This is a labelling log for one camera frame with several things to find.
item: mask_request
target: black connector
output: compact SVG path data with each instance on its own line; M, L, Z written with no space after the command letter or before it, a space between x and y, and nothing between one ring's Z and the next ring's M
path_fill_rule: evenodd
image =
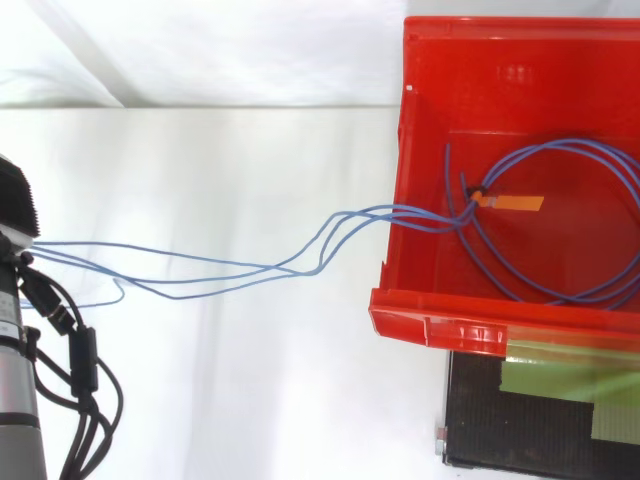
M71 333L76 323L64 305L58 305L58 308L47 317L47 320L61 336Z
M20 276L20 290L37 312L46 317L60 335L71 333L76 321L62 305L62 300L53 287L46 280L30 274L28 270L22 270Z
M80 329L69 337L69 364L71 394L74 397L98 390L98 344L95 329Z
M43 279L30 275L28 272L21 272L21 276L22 285L20 285L20 290L31 302L33 308L42 317L52 315L62 303L55 290Z
M38 340L40 340L40 330L33 327L24 327L24 333L26 337L24 356L33 363L38 357Z

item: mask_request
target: blue wire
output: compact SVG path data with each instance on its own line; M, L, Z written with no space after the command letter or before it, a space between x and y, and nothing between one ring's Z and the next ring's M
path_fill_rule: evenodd
M592 151L587 150L587 149L585 149L583 147L589 147L589 148L591 148L593 150L596 150L598 152L606 154L606 156L609 159L611 159L615 163L617 163L628 174L628 176L632 179L632 182L629 182L627 177L625 177L625 175L623 175L620 172L620 170L618 168L616 168L616 166L609 159L603 158L600 155L595 154ZM568 152L572 152L572 153L577 153L577 154L583 155L583 156L585 156L587 158L590 158L590 159L600 163L601 165L603 165L604 167L609 169L614 175L616 175L616 177L623 183L623 185L627 188L627 190L629 191L629 193L633 197L633 199L634 199L634 201L636 203L636 206L638 207L638 209L640 209L640 197L637 194L637 190L640 189L640 179L638 179L638 176L635 174L635 172L629 166L629 165L631 165L634 168L640 170L640 163L635 161L631 156L629 156L628 154L626 154L622 150L619 150L619 149L617 149L615 147L611 147L609 145L606 145L606 144L603 144L603 143L600 143L600 142L596 142L596 141L593 141L593 140L585 140L585 139L579 139L579 138L568 138L568 139L562 139L562 140L555 140L555 141L543 143L543 144L540 144L540 145L531 145L531 146L524 147L524 148L521 148L519 150L516 150L515 152L512 152L512 153L506 155L501 160L499 160L496 164L493 165L493 167L489 170L489 172L485 176L482 185L485 188L489 188L501 175L503 175L509 169L513 168L515 165L519 164L523 160L528 159L533 154L535 154L537 152L540 152L542 150L545 150L545 149L553 149L553 150L561 150L561 151L568 151ZM371 223L374 223L374 222L377 222L377 221L385 221L385 222L389 222L389 223L392 223L392 224L396 224L396 225L400 225L400 226L416 229L416 230L427 232L427 233L446 233L446 232L455 231L457 236L458 236L458 238L460 239L463 247L465 248L465 250L467 251L467 253L471 257L472 261L478 266L478 268L480 268L480 270L487 276L487 278L489 278L489 280L505 296L507 296L507 297L509 297L509 298L511 298L512 300L515 300L515 301L519 301L519 302L523 301L520 297L518 297L516 294L514 294L508 288L506 288L497 279L497 277L495 277L495 275L493 275L493 273L491 271L489 271L489 269L486 267L486 265L480 260L480 258L473 251L473 249L471 248L470 244L468 243L468 241L467 241L467 239L466 239L466 237L464 235L464 232L463 232L463 227L466 227L467 225L471 224L471 225L473 225L474 228L477 229L480 237L486 243L487 247L492 252L492 254L497 258L497 260L509 272L511 272L514 276L516 276L516 278L518 278L519 280L521 280L525 284L529 285L530 287L532 287L532 288L534 288L534 289L536 289L538 291L541 291L543 293L546 293L546 294L548 294L548 295L550 295L552 297L555 297L557 299L557 300L555 300L553 302L550 302L551 305L560 305L560 304L563 304L563 303L566 303L566 302L571 302L571 303L599 303L599 302L603 302L603 301L607 301L607 300L611 300L613 298L616 298L616 297L624 294L624 292L626 292L627 290L629 290L629 292L627 292L626 295L624 295L622 298L618 299L614 304L612 304L612 305L610 305L608 307L609 309L615 309L615 308L618 308L619 306L623 305L629 299L631 299L640 290L640 274L638 274L635 277L633 277L631 280L627 281L623 286L617 288L616 290L614 290L612 292L609 292L609 293L607 293L605 295L601 295L599 297L591 297L591 295L593 295L595 293L598 293L598 292L601 292L602 290L607 289L608 287L614 285L619 280L621 280L626 275L628 275L633 270L633 268L640 262L640 253L638 253L638 255L636 255L631 260L631 262L620 273L616 274L613 278L609 279L608 281L606 281L606 282L604 282L604 283L602 283L600 285L592 287L592 288L590 288L588 290L585 290L585 291L583 291L581 293L578 293L576 295L573 295L573 296L572 295L566 295L566 294L563 294L563 293L560 293L560 292L555 292L554 290L551 290L551 289L548 289L548 288L546 288L546 287L544 287L542 285L539 285L536 282L534 282L533 280L531 280L528 277L526 277L524 274L522 274L520 271L518 271L498 251L498 249L495 247L495 245L491 242L489 237L486 235L486 232L482 229L481 225L477 221L477 218L475 217L475 207L477 205L475 201L472 201L468 197L465 196L465 202L466 202L465 209L460 215L456 214L455 207L454 207L454 202L453 202L453 194L452 194L452 190L451 190L450 162L451 162L451 147L450 147L450 145L447 145L446 146L446 151L445 151L445 183L446 183L447 204L448 204L450 217L443 217L441 215L435 214L433 212L429 212L427 210L424 210L424 209L421 209L421 208L418 208L418 207L412 207L412 206L408 206L408 205L397 205L397 204L378 205L378 206L366 208L366 209L363 209L363 210L359 210L359 211L356 211L356 212L349 212L349 211L336 212L336 213L332 214L325 221L325 223L318 230L318 232L312 237L312 239L309 242L307 242L307 244L302 249L300 249L293 256L291 256L291 257L289 257L289 258L287 258L287 259L285 259L285 260L283 260L283 261L281 261L279 263L276 263L274 265L264 265L264 264L258 264L258 263L247 263L247 262L235 262L235 261L230 261L230 260L220 260L220 259L215 259L215 258L200 257L200 256L195 256L195 255L186 255L186 254L181 254L181 253L175 253L175 252L168 252L168 251L163 251L163 250L151 249L151 248L140 247L140 246L136 246L136 245L129 245L129 244L123 244L123 243L110 243L110 242L36 242L35 246L33 247L33 250L35 251L34 252L34 256L37 256L37 257L42 258L44 260L57 262L57 263L61 263L61 264L64 264L64 265L69 265L69 266L73 266L73 267L77 267L77 268L83 268L83 269L86 269L86 270L89 270L89 271L93 271L93 272L96 272L96 273L101 273L101 274L105 274L105 275L109 275L109 276L113 277L114 282L116 282L116 285L121 290L122 296L118 300L115 300L115 301L112 301L112 302L106 302L106 303L103 303L103 304L93 304L93 305L88 305L88 306L85 306L85 307L102 306L102 305L105 305L105 304L108 305L108 304L118 303L119 301L121 301L122 298L124 298L124 291L121 289L121 287L117 283L116 279L125 280L125 281L127 281L127 282L129 282L129 283L131 283L133 285L136 285L136 286L138 286L140 288L143 288L145 290L148 290L148 291L150 291L152 293L155 293L155 294L160 295L160 296L165 297L165 298L170 298L170 299L174 299L174 300L186 300L186 299L204 298L204 297L210 297L210 296L214 296L214 295L220 295L222 293L227 293L227 292L231 292L231 291L234 291L234 290L247 288L247 287L250 287L250 286L253 286L253 285L257 285L257 284L265 283L265 282L270 282L270 281L273 281L273 280L279 280L279 279L284 279L284 278L294 278L294 277L299 277L299 276L317 275L318 273L322 272L324 270L324 268L326 268L328 263L335 257L335 255L340 250L340 248L344 245L344 243L346 241L348 241L358 231L360 231L362 228L366 227L367 225L369 225ZM460 175L460 182L461 182L463 191L466 190L466 182L465 182L465 179L464 179L464 174ZM371 213L371 212L375 212L375 211L379 211L379 210L393 210L393 212L392 213L388 213L388 214L372 214ZM299 258L313 244L315 244L315 242L322 236L322 234L325 232L325 230L338 217L342 217L342 218L340 218L340 220L338 220L338 222L336 222L336 224L333 226L333 228L330 230L329 234L327 235L327 238L325 239L325 241L324 241L324 243L322 245L322 248L320 250L318 264L317 264L317 266L315 268L313 268L311 270L307 270L307 271L298 271L298 270L294 270L294 269L290 269L290 268L284 267L284 265L287 265L287 264L293 262L294 260L296 260L297 258ZM347 222L348 220L350 220L352 218L355 218L355 217L364 217L366 220L361 222L358 226L356 226L349 233L347 233L336 244L336 246L333 248L333 250L331 250L331 252L329 253L329 255L325 259L325 254L326 254L326 252L327 252L327 250L329 248L330 242L333 240L333 238L337 234L338 230L341 228L341 226L345 222ZM445 224L446 226L440 227L440 228L425 227L423 225L416 224L416 223L413 223L413 222L405 222L403 220L400 220L401 218L406 218L406 219L415 218L415 219L420 219L422 221L442 223L442 224ZM68 246L104 246L104 247L123 248L123 249L130 249L130 250L148 252L148 253L159 254L159 255L167 255L167 256L172 256L172 257L180 257L180 258L191 259L191 260L198 260L198 261L204 261L204 262L210 262L210 263L223 264L223 265L232 265L232 266L240 266L240 267L251 267L251 268L256 268L257 270L253 270L253 271L250 271L250 272L237 274L237 275L228 275L228 276L222 276L222 277L203 277L203 278L185 279L185 280L144 279L144 278L137 278L137 277L131 277L131 276L123 275L121 273L116 272L115 270L106 268L106 267L104 267L102 265L99 265L97 263L91 262L89 260L83 259L83 258L75 256L75 255L70 255L70 254L67 254L67 253L64 253L64 252L59 252L59 251L56 251L56 250L44 248L44 247L48 247L48 246L62 246L62 247L68 247ZM246 278L246 277L250 277L250 276L253 276L253 275L266 273L266 272L269 272L269 271L272 271L272 270L276 270L276 271L279 271L279 272L284 272L284 274L283 275L272 276L272 277L267 277L267 278L262 278L262 279L259 279L259 280L243 283L243 284L238 285L238 286L221 289L221 290L217 290L217 291L214 291L214 292L208 292L208 293L202 293L202 294L196 294L196 295L175 296L175 295L170 295L170 294L167 294L165 292L159 291L157 289L154 289L154 288L149 287L149 286L146 285L146 284L178 285L178 284L191 284L191 283L199 283L199 282L235 280L235 279Z
M507 170L509 170L513 166L517 165L521 161L529 158L534 153L537 153L537 152L545 150L545 149L563 150L563 151L569 151L569 152L572 152L572 153L577 153L577 154L586 156L587 158L591 158L592 160L595 160L598 163L600 163L600 164L604 165L605 167L607 167L611 172L613 172L618 177L618 179L621 180L621 182L624 184L624 186L627 188L627 190L631 193L632 197L634 198L634 201L636 202L636 205L637 205L638 209L640 209L640 198L638 198L636 190L633 188L631 183L609 161L607 161L606 159L603 159L602 157L599 157L599 156L589 152L588 150L575 148L575 147L571 147L571 146L566 146L567 144L569 144L569 145L571 145L571 144L586 145L586 146L595 148L595 149L597 149L599 151L602 151L602 152L606 153L607 155L611 156L616 162L618 162L627 171L627 173L629 173L629 175L634 180L634 182L636 183L638 188L640 188L640 180L635 175L635 173L629 168L628 164L625 162L625 159L627 159L627 160L631 159L631 157L629 155L625 154L624 152L622 152L622 151L620 151L618 149L615 149L613 147L609 147L608 145L601 144L599 142L595 142L595 141L592 141L592 140L573 139L573 138L563 139L563 140L556 140L556 141L547 142L547 143L544 143L544 144L541 144L541 145L533 145L533 146L530 146L530 147L525 147L525 148L522 148L522 149L520 149L520 150L518 150L516 152L513 152L513 153L507 155L506 157L504 157L502 160L500 160L498 163L496 163L491 168L489 173L485 176L485 179L483 180L482 184L483 184L483 186L485 188L489 188L503 173L505 173ZM446 163L447 168L448 168L448 165L449 165L449 162L450 162L450 149L447 149L445 155L446 155L445 163ZM632 165L635 166L636 168L640 169L640 164L638 164L637 162L633 161L632 159L631 159L630 163L632 163ZM448 202L449 202L449 212L453 216L453 215L455 215L455 211L453 210L453 200L452 200L452 195L451 195L451 185L449 183L448 175L446 173L445 173L445 175L446 175L446 182L447 182L446 188L447 188L447 199L448 199ZM466 190L465 182L464 182L464 175L461 175L461 183L463 185L463 191ZM479 233L480 237L482 238L482 240L485 242L485 244L487 245L487 247L491 251L491 253L498 259L498 261L511 274L516 276L518 279L520 279L521 281L523 281L524 283L526 283L530 287L559 299L557 301L551 302L550 304L552 304L552 305L559 305L559 304L562 304L562 303L567 302L567 301L568 302L572 302L572 303L599 303L599 302L607 301L607 300L610 300L612 298L617 297L618 295L621 295L625 290L627 290L630 287L633 287L640 280L640 275L637 275L633 279L631 279L629 282L624 284L622 287L620 287L617 290L614 290L614 291L612 291L612 292L610 292L610 293L608 293L606 295L603 295L603 296L600 296L600 297L593 297L593 298L584 298L584 297L586 297L588 295L591 295L593 293L597 293L599 291L602 291L602 290L610 287L611 285L613 285L614 283L619 281L621 278L626 276L640 261L640 253L639 253L631 260L631 262L620 273L616 274L613 278L611 278L610 280L608 280L608 281L606 281L606 282L604 282L604 283L602 283L600 285L597 285L597 286L595 286L593 288L585 290L585 291L583 291L581 293L578 293L577 295L574 295L574 296L565 295L565 294L556 292L554 290L551 290L551 289L548 289L546 287L543 287L542 285L539 285L538 283L534 282L533 280L529 279L527 276L522 274L520 271L518 271L498 251L498 249L495 247L493 242L491 242L491 240L489 239L489 237L485 233L484 229L481 227L480 223L478 222L477 218L472 217L471 222L472 222L472 225L478 231L478 233ZM513 292L511 292L509 289L507 289L500 281L498 281L495 276L493 276L491 274L491 272L482 263L482 261L480 261L480 259L477 257L477 255L475 254L475 252L473 251L473 249L471 248L471 246L467 242L467 240L466 240L466 238L464 236L464 233L459 228L457 228L456 232L458 233L458 236L459 236L459 238L460 238L465 250L471 256L471 258L474 261L474 263L476 263L476 265L482 270L482 272L485 275L487 275L487 277L492 281L492 283L498 289L500 289L500 291L502 291L505 295L509 296L513 300L522 301ZM632 293L630 295L627 295L624 299L620 300L620 302L615 303L610 308L611 309L618 308L619 306L624 304L626 301L628 301L630 298L633 297L635 292L637 292L637 289L634 289L634 290L635 291L632 291Z
M205 262L211 262L211 263L218 263L218 264L224 264L224 265L234 265L234 266L242 266L242 267L255 267L258 268L259 270L253 271L253 272L247 272L247 273L243 273L243 274L239 274L239 275L229 275L229 276L224 276L224 277L205 277L205 278L199 278L199 279L188 279L188 280L153 280L153 279L141 279L141 278L136 278L136 277L128 277L128 276L121 276L121 278L128 280L128 281L137 281L140 283L155 283L155 284L163 284L163 285L177 285L177 284L189 284L189 283L198 283L198 282L212 282L212 281L221 281L221 280L234 280L234 279L239 279L239 278L244 278L244 277L248 277L251 275L256 275L259 273L263 273L263 272L267 272L269 270L280 270L286 273L291 273L291 274L295 274L295 273L299 273L296 270L291 270L288 268L283 268L283 265L286 265L288 263L293 262L294 260L296 260L297 258L299 258L302 254L304 254L317 240L318 238L320 238L320 236L322 235L322 233L327 229L327 227L331 224L331 222L339 217L339 216L344 216L345 218L343 218L342 220L340 220L340 222L338 222L338 226L342 225L342 223L346 220L349 220L351 218L354 217L366 217L366 218L378 218L379 216L376 215L372 215L369 212L372 211L376 211L376 210L389 210L389 209L396 209L396 210L407 210L408 212L410 212L409 214L406 214L404 216L408 217L408 218L421 218L421 219L426 219L426 220L433 220L436 222L442 222L442 223L449 223L452 225L466 225L469 223L469 213L472 211L472 208L468 208L467 210L465 210L465 212L458 218L447 218L447 217L442 217L440 215L436 215L433 214L431 212L428 212L426 210L423 210L421 208L416 208L416 207L410 207L410 206L406 206L406 205L378 205L375 207L369 207L369 208L365 208L363 210L359 210L357 212L349 212L349 211L343 211L343 212L336 212L334 214L332 214L327 221L322 225L322 227L320 227L320 230L318 230L318 232L311 238L311 240L309 242L307 242L307 244L300 249L295 255L289 257L286 260L283 260L282 262L279 262L275 265L262 265L262 264L257 264L257 263L246 263L246 262L234 262L231 260L220 260L220 259L215 259L215 258L208 258L208 257L198 257L198 256L194 256L194 255L185 255L185 254L181 254L181 253L174 253L174 252L167 252L164 250L156 250L156 249L152 249L152 248L146 248L146 247L140 247L137 245L128 245L128 244L122 244L122 243L109 243L109 242L35 242L34 246L32 247L32 250L34 250L35 252L43 252L43 253L48 253L48 254L52 254L52 255L59 255L62 257L66 257L69 258L71 260L75 260L75 261L79 261L79 262L83 262L86 263L88 265L91 265L93 267L96 268L100 268L101 266L95 263L92 263L88 260L82 259L80 257L74 256L74 255L69 255L69 254L64 254L61 252L56 252L55 250L50 250L50 249L45 249L42 246L55 246L55 245L60 245L60 246L104 246L104 247L116 247L116 248L124 248L124 249L130 249L130 250L137 250L137 251L142 251L142 252L148 252L148 253L155 253L155 254L160 254L160 255L168 255L168 256L173 256L173 257L180 257L180 258L187 258L187 259L192 259L192 260L200 260L200 261L205 261ZM451 231L453 228L445 228L445 229L433 229L433 228L429 228L429 227L424 227L424 226L420 226L417 224L413 224L413 223L408 223L408 222L403 222L401 220L394 220L391 223L395 223L397 225L401 225L401 226L405 226L405 227L410 227L410 228L414 228L423 232L427 232L427 233L444 233L444 232L449 232ZM329 239L333 238L333 235L336 233L337 228L334 227L334 229L331 231L331 233L329 234Z
M89 303L89 304L86 304L86 305L77 305L77 307L78 308L107 307L109 305L115 305L116 303L120 303L122 300L124 300L124 297L125 297L124 289L120 286L120 284L118 283L118 281L115 278L113 279L113 283L115 284L115 286L120 291L120 296L118 298L116 298L115 300L109 300L109 301L106 301L106 302ZM34 309L34 307L27 301L21 301L20 302L20 307L25 309L25 310L33 310Z
M220 295L222 293L227 293L227 292L231 292L234 290L239 290L241 288L246 288L252 285L257 285L260 283L264 283L264 282L268 282L268 281L273 281L273 280L279 280L279 279L283 279L283 278L293 278L293 277L297 277L297 276L313 276L313 275L317 275L318 273L320 273L321 271L324 270L324 268L326 267L326 265L331 261L331 259L333 259L333 257L337 254L338 250L344 245L345 241L348 240L349 238L351 238L356 232L358 232L360 229L364 228L365 226L369 225L370 223L373 222L377 222L377 221L388 221L391 223L397 223L397 224L401 224L401 225L405 225L405 226L409 226L411 228L414 229L418 229L421 231L426 231L429 233L443 233L443 232L448 232L452 230L452 227L446 227L446 228L440 228L440 229L436 229L436 228L430 228L430 227L424 227L421 225L417 225L417 224L413 224L413 223L409 223L409 222L403 222L401 220L396 220L397 218L420 218L420 219L424 219L425 215L423 215L423 213L421 212L420 214L418 213L405 213L405 212L395 212L395 213L389 213L389 214L385 214L385 215L371 215L368 214L367 211L372 211L372 210L376 210L376 209L381 209L381 208L388 208L387 206L380 206L380 207L370 207L368 209L365 209L363 211L359 211L359 212L347 212L349 217L354 217L354 216L365 216L366 218L368 218L368 220L362 222L358 227L354 228L350 233L348 233L340 242L338 242L338 244L336 245L336 247L332 250L331 254L327 257L326 260L323 260L323 258L321 257L319 262L318 262L318 266L315 267L314 269L308 270L308 271L295 271L295 270L289 270L290 273L286 274L286 275L279 275L279 276L275 276L275 277L268 277L268 278L263 278L257 281L253 281L253 282L248 282L242 285L238 285L236 287L229 287L229 288L225 288L222 290L217 290L214 292L209 292L209 293L203 293L203 294L197 294L197 295L183 295L183 296L176 296L176 295L170 295L167 294L165 292L159 291L157 289L148 287L146 285L144 285L144 283L164 283L164 284L173 284L173 283L194 283L194 282L200 282L200 281L216 281L216 280L220 280L223 279L222 277L210 277L210 278L204 278L204 279L191 279L191 280L177 280L177 281L172 281L172 280L163 280L163 281L157 281L157 280L145 280L145 279L136 279L135 277L129 277L126 275L123 275L119 272L116 272L115 270L103 267L95 262L91 262L89 260L74 256L74 255L70 255L70 254L66 254L66 253L62 253L62 252L57 252L54 250L49 250L49 249L44 249L42 247L34 247L34 250L36 250L36 252L34 253L34 256L38 256L40 258L49 260L49 261L53 261L53 262L57 262L57 263L62 263L65 265L71 265L71 266L75 266L75 267L79 267L79 268L84 268L86 270L91 270L94 272L98 272L98 273L103 273L105 275L109 275L112 277L116 277L116 278L120 278L123 280L126 280L140 288L143 288L145 290L148 290L152 293L155 293L157 295L160 295L164 298L169 298L172 300L187 300L187 299L194 299L194 298L204 298L204 297L210 297L210 296L214 296L214 295ZM463 214L463 216L458 217L456 219L448 219L446 217L440 217L437 216L440 219L444 219L447 221L447 223L453 223L454 225L464 225L465 222L468 223L470 220L470 215L469 212L471 212L473 210L473 205L469 206L466 210L465 213ZM323 227L321 228L321 231L326 229L326 225L327 223L325 222L325 225L323 225ZM322 248L322 253L324 253L331 241L331 239L333 238L333 236L335 235L337 231L337 228L334 228L332 230L332 232L329 234L329 236L326 238L323 248ZM298 253L296 253L295 255L293 255L292 257L290 257L289 259L280 262L274 266L266 266L264 268L264 270L270 270L270 269L277 269L279 268L279 266L288 263L294 259L296 259L297 257L299 257L302 253L304 253L304 251L306 251L310 245L315 241L315 239L317 239L319 237L318 234L316 234L314 236L314 238L308 242ZM109 246L117 246L120 248L129 248L130 246L126 245L126 244L114 244L114 245L109 245ZM131 246L133 247L133 249L135 250L140 250L140 249L145 249L144 247L135 247L135 246ZM54 257L50 257L48 255L43 255L42 253L38 253L38 252L44 252L44 253L48 253L48 254L52 254L52 255L58 255L64 258L67 258L69 260L73 260L74 262L70 262L68 260L61 260L61 259L55 259Z

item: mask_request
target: green tape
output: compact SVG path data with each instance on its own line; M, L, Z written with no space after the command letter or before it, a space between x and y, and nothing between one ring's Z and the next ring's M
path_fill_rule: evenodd
M596 402L591 438L640 445L640 408Z
M640 354L513 342L503 392L594 404L591 438L640 445Z
M596 395L595 378L591 367L503 362L500 390L593 403Z

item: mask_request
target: black device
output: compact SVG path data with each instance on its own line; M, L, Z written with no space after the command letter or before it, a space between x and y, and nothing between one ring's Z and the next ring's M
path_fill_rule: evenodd
M451 353L446 464L566 480L639 478L640 446L591 439L593 404L501 392L502 361Z
M123 393L111 370L98 357L95 330L84 324L73 298L53 279L31 267L33 257L27 249L38 235L29 183L18 167L0 156L0 478L47 478L37 391L80 416L60 479L81 480L109 452L122 415ZM37 347L40 331L23 326L18 291L58 334L69 339L70 373ZM71 387L76 400L63 398L42 384L36 369L38 360ZM113 422L100 413L93 398L98 390L99 367L118 395ZM89 457L99 427L104 438Z

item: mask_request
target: white table surface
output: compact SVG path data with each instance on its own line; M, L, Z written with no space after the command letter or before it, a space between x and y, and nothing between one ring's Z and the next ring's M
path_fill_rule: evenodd
M332 212L393 198L397 117L395 108L5 110L0 151L32 184L43 240L271 263ZM434 455L446 352L381 338L367 313L387 235L385 225L368 227L315 278L186 302L127 287L121 304L86 311L126 393L121 428L92 478L512 478L445 467ZM76 251L141 276L232 272ZM313 265L313 255L306 259L299 265ZM117 295L106 277L38 267L78 302ZM25 321L66 363L65 342L48 324L32 312ZM111 415L114 395L101 381L99 401ZM57 478L77 415L39 405Z

